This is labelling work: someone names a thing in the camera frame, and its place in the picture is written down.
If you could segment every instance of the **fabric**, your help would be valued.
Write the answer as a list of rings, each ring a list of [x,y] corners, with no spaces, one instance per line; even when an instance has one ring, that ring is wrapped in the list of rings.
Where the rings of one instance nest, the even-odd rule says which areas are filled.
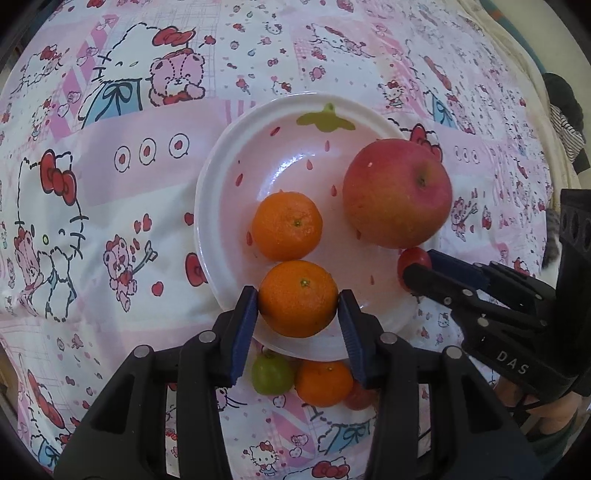
[[[480,28],[491,37],[500,58],[509,66],[527,103],[530,123],[539,135],[554,187],[551,206],[560,210],[560,191],[579,189],[580,183],[558,134],[550,121],[550,102],[535,62],[509,32],[501,27],[476,0],[457,0]]]
[[[18,434],[43,465],[54,468],[135,346],[181,345],[220,313],[195,254],[196,180],[223,130],[257,104],[331,92],[439,145],[454,199],[438,249],[539,274],[550,175],[558,188],[570,185],[571,164],[541,77],[521,70],[535,69],[531,59],[485,12],[493,26],[476,19],[474,6],[60,5],[0,96],[0,342],[20,381]],[[429,300],[400,334],[435,350],[462,340],[449,310]],[[362,475],[375,410],[314,408],[293,390],[256,394],[248,372],[257,349],[237,386],[217,391],[234,478]],[[425,432],[426,386],[420,397]],[[170,391],[166,448],[178,474],[175,410]]]
[[[573,126],[570,125],[569,120],[563,115],[560,108],[557,106],[550,105],[550,119],[552,120],[554,130],[556,130],[556,133],[558,133],[558,136],[562,141],[566,156],[571,162],[574,161],[585,146],[583,134],[577,132]]]
[[[511,36],[516,39],[519,44],[525,49],[525,51],[530,55],[530,57],[535,62],[535,65],[538,67],[540,73],[545,73],[546,69],[544,65],[535,54],[534,49],[531,48],[530,44],[527,43],[527,40],[523,37],[523,35],[515,28],[515,25],[511,23],[511,21],[503,14],[501,10],[492,2],[492,0],[480,0],[480,4],[482,8],[486,10],[486,12],[505,30],[507,30]]]
[[[577,99],[574,97],[574,92],[571,86],[566,82],[566,80],[554,73],[544,73],[542,77],[548,90],[548,99],[550,100],[550,103],[559,108],[560,112],[566,117],[567,123],[570,124],[576,132],[583,132],[583,109],[577,102]],[[556,129],[556,125],[561,124],[555,123],[553,117],[553,125],[554,129]],[[572,137],[572,134],[567,134],[567,138]],[[585,140],[582,133],[580,134],[580,137],[583,141]],[[569,152],[567,145],[564,144],[564,147],[568,154]],[[573,162],[573,168],[577,174],[589,168],[589,159],[587,158],[587,154],[584,150],[580,149],[574,160],[571,161]]]

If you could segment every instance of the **apple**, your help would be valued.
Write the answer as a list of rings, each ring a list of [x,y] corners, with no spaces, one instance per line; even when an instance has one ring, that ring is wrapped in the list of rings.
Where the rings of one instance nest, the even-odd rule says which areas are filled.
[[[452,184],[426,146],[398,138],[377,140],[349,165],[343,205],[363,239],[386,248],[411,248],[445,223]]]

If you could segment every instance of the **bolt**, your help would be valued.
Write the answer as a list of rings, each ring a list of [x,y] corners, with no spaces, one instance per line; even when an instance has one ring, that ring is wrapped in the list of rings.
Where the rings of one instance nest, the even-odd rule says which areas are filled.
[[[216,339],[216,332],[212,330],[205,330],[199,334],[199,341],[201,343],[211,343]]]
[[[150,352],[150,347],[148,345],[138,345],[134,348],[134,356],[137,358],[143,358]]]
[[[462,358],[462,351],[457,346],[449,347],[446,353],[449,358],[453,358],[454,360]]]
[[[396,340],[398,340],[398,336],[392,332],[384,332],[382,335],[379,336],[379,339],[382,341],[382,343],[392,345],[393,343],[396,343]]]

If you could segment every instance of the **red cherry tomato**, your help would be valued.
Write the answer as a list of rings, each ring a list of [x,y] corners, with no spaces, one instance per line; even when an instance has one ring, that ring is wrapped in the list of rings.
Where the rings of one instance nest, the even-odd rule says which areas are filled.
[[[378,393],[375,390],[366,390],[359,382],[355,381],[351,393],[343,400],[343,403],[351,410],[365,410],[377,400]]]
[[[429,257],[429,254],[422,248],[412,247],[402,252],[398,258],[398,281],[400,282],[400,286],[409,293],[412,293],[412,291],[404,284],[402,274],[404,273],[404,269],[413,263],[418,263],[427,268],[431,268],[431,257]]]

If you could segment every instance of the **green plum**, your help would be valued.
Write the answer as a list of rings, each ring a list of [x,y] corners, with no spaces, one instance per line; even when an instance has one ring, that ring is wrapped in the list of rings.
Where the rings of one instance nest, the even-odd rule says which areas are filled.
[[[294,370],[287,359],[266,350],[252,365],[252,386],[261,395],[281,395],[294,385]]]

